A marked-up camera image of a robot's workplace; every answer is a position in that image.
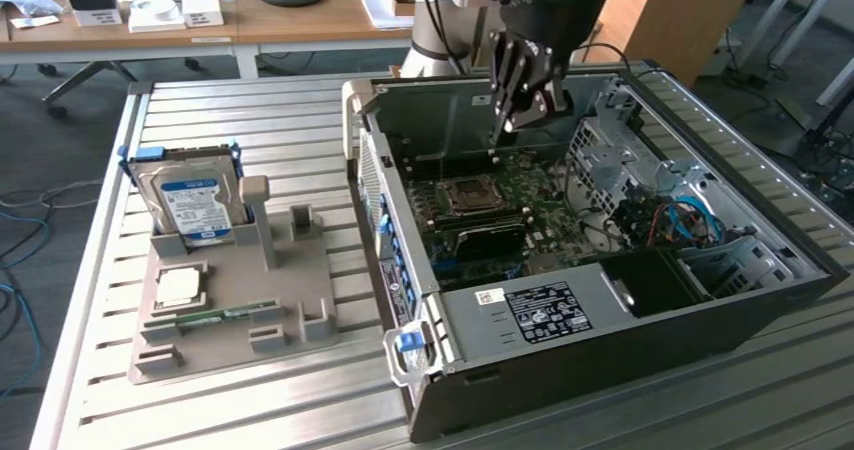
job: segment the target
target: paper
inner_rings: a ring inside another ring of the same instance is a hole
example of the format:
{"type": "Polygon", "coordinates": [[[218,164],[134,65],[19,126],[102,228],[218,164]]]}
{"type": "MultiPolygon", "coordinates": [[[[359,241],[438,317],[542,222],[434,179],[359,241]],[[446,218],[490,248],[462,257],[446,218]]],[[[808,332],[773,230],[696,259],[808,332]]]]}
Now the paper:
{"type": "Polygon", "coordinates": [[[10,20],[15,28],[32,28],[40,27],[42,25],[50,25],[51,23],[59,22],[59,18],[54,15],[48,17],[38,17],[38,18],[12,18],[10,20]]]}
{"type": "Polygon", "coordinates": [[[413,28],[415,17],[395,17],[389,0],[362,0],[371,24],[379,30],[413,28]]]}

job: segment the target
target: motherboard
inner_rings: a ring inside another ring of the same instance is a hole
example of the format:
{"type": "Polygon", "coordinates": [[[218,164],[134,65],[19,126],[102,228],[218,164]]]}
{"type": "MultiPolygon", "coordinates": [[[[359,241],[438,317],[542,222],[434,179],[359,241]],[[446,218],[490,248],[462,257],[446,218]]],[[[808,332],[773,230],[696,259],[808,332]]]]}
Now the motherboard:
{"type": "Polygon", "coordinates": [[[481,170],[406,180],[445,290],[551,272],[607,251],[609,244],[590,241],[567,206],[554,160],[522,149],[491,158],[481,170]]]}

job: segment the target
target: gray floor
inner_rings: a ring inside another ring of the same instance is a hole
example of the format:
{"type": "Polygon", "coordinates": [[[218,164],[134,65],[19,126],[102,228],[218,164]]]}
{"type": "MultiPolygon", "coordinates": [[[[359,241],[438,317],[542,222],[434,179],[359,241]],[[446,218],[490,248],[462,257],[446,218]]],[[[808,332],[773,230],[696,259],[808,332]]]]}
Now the gray floor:
{"type": "MultiPolygon", "coordinates": [[[[745,9],[736,22],[737,35],[749,34],[768,5],[745,9]]],[[[773,45],[773,37],[765,48],[773,45]]],[[[788,96],[808,109],[822,88],[845,66],[854,53],[854,41],[825,28],[816,28],[809,41],[801,46],[786,66],[788,82],[772,81],[765,92],[772,96],[788,96]]],[[[275,65],[299,70],[309,59],[307,54],[294,54],[285,60],[270,60],[275,65]]],[[[358,51],[318,54],[303,73],[341,73],[375,71],[399,63],[403,51],[358,51]]],[[[183,67],[179,59],[128,64],[136,76],[148,81],[183,81],[203,78],[237,78],[235,61],[227,57],[201,59],[206,71],[197,73],[183,67]]],[[[63,74],[79,65],[59,65],[63,74]]],[[[10,68],[0,69],[0,76],[10,68]]],[[[46,189],[76,180],[99,178],[104,173],[112,146],[115,127],[124,101],[126,84],[111,72],[99,75],[63,100],[71,112],[66,121],[52,120],[43,111],[40,97],[58,83],[58,79],[42,76],[35,66],[22,66],[15,78],[0,84],[0,133],[6,145],[0,146],[0,194],[22,188],[46,189]]],[[[754,108],[758,99],[738,92],[716,79],[702,79],[696,90],[724,117],[733,117],[754,108]]],[[[792,125],[778,119],[776,109],[757,112],[740,119],[740,128],[753,131],[773,131],[792,125]]],[[[846,115],[842,125],[852,124],[853,115],[846,115]]],[[[94,193],[80,192],[79,198],[94,193]]],[[[39,215],[34,209],[27,215],[39,215]]],[[[47,381],[52,351],[56,348],[66,306],[83,254],[86,237],[94,208],[58,211],[54,219],[54,239],[35,258],[12,269],[20,289],[27,294],[46,343],[46,360],[27,387],[43,386],[47,381]]],[[[0,219],[0,248],[11,245],[31,227],[0,219]]],[[[4,328],[7,316],[0,316],[4,328]]],[[[32,339],[26,325],[19,325],[11,337],[0,343],[0,388],[30,368],[32,339]]],[[[34,393],[0,401],[0,449],[26,448],[32,433],[42,395],[34,393]]]]}

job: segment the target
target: hard drive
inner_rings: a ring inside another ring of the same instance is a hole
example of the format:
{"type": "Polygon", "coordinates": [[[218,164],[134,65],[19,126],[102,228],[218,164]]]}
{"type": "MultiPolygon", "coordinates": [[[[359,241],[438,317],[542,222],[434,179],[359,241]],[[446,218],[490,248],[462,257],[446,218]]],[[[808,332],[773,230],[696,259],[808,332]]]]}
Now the hard drive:
{"type": "Polygon", "coordinates": [[[237,145],[140,148],[124,167],[158,233],[179,233],[189,247],[230,241],[233,227],[249,223],[238,186],[242,171],[237,145]]]}

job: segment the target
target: white label sticker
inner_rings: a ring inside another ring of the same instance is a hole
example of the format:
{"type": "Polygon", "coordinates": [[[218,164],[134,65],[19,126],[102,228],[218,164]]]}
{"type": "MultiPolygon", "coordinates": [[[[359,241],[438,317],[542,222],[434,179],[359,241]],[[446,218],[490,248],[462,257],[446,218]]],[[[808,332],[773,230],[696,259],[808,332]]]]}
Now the white label sticker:
{"type": "Polygon", "coordinates": [[[217,201],[219,182],[215,179],[168,182],[160,188],[182,235],[203,243],[230,232],[229,211],[217,201]]]}
{"type": "Polygon", "coordinates": [[[231,42],[231,37],[197,37],[191,38],[190,41],[193,43],[229,43],[231,42]]]}
{"type": "Polygon", "coordinates": [[[473,107],[489,105],[491,102],[493,102],[493,95],[475,95],[474,97],[471,97],[473,107]]]}
{"type": "Polygon", "coordinates": [[[505,289],[493,288],[490,290],[481,290],[479,292],[475,292],[475,298],[478,299],[478,303],[481,305],[489,305],[490,303],[503,302],[505,289]]]}

